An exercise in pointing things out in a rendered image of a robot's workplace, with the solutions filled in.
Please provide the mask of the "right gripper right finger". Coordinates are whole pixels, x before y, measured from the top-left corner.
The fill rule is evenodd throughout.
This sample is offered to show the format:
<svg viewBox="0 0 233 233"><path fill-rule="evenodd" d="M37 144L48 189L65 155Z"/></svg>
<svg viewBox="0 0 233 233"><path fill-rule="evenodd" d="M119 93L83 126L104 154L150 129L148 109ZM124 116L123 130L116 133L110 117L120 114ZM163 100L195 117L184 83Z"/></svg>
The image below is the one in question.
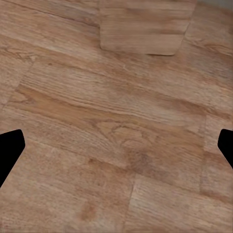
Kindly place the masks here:
<svg viewBox="0 0 233 233"><path fill-rule="evenodd" d="M233 168L233 131L222 129L217 146Z"/></svg>

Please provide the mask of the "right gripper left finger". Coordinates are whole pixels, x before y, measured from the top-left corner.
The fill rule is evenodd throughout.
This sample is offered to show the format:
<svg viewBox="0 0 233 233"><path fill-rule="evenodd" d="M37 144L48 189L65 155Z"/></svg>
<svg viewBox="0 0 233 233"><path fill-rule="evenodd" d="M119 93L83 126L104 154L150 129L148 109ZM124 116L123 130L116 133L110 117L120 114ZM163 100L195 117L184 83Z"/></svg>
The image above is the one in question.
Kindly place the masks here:
<svg viewBox="0 0 233 233"><path fill-rule="evenodd" d="M21 129L0 134L0 187L25 148Z"/></svg>

